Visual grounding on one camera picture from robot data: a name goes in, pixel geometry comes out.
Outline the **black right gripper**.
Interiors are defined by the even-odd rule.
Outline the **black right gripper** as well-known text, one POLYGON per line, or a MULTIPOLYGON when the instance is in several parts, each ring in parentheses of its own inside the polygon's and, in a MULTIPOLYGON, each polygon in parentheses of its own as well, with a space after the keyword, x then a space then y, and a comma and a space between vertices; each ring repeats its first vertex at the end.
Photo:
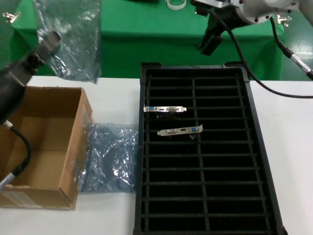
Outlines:
POLYGON ((205 35, 201 43, 195 44, 195 48, 201 54, 210 56, 222 42, 221 34, 225 31, 224 26, 214 15, 217 15, 231 30, 247 26, 247 22, 239 17, 235 7, 211 8, 208 11, 209 19, 205 35))

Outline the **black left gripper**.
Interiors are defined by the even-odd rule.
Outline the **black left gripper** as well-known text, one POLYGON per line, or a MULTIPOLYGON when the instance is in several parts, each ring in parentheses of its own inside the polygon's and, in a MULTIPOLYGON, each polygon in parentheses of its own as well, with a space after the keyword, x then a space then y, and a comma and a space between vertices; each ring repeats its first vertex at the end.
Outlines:
POLYGON ((58 50, 61 37, 57 32, 50 32, 40 43, 38 52, 32 52, 25 58, 9 64, 0 70, 0 123, 20 104, 26 86, 38 68, 45 64, 58 50))

